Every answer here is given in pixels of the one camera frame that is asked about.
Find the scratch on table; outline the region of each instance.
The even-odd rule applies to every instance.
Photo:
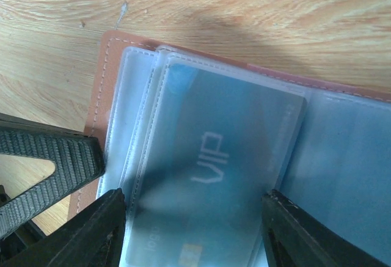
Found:
[[[115,27],[114,27],[114,30],[118,29],[118,25],[120,24],[123,16],[126,14],[126,12],[128,11],[128,2],[125,1],[122,6],[121,6],[121,13],[120,13],[120,17],[118,18],[117,20],[117,23],[115,24]]]

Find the wooden table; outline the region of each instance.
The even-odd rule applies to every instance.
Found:
[[[391,92],[390,9],[391,0],[0,0],[0,112],[82,131],[100,38],[116,27]],[[53,171],[40,162],[0,157],[10,196]],[[68,204],[35,221],[51,233]]]

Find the card holder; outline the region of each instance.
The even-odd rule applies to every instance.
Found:
[[[125,194],[121,266],[266,266],[271,188],[391,262],[391,105],[164,45],[119,72],[97,196]]]

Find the wood grain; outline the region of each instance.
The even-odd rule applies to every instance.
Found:
[[[0,0],[0,112],[81,131],[100,37],[125,1],[120,30],[391,92],[391,0]],[[46,232],[67,203],[42,216]]]

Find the brown leather edge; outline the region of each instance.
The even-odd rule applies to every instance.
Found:
[[[84,130],[85,134],[99,138],[102,147],[104,147],[106,138],[111,103],[114,96],[114,87],[117,80],[122,51],[128,46],[136,46],[153,51],[162,44],[163,43],[156,40],[127,34],[121,31],[107,31],[104,33],[101,40],[97,73],[93,82],[93,90],[87,115],[86,128]],[[372,98],[374,100],[391,103],[391,94],[389,93],[376,92],[360,87],[347,86],[333,82],[326,82],[317,79],[291,75],[288,73],[269,70],[267,68],[262,68],[256,65],[245,64],[243,62],[203,53],[201,51],[195,51],[175,45],[171,46],[198,54],[199,56],[208,57],[210,59],[235,65],[237,67],[247,68],[272,78],[294,82],[302,86],[330,90],[338,93],[348,93],[359,97]],[[95,200],[98,181],[99,179],[91,182],[87,186],[71,195],[68,219],[71,219]]]

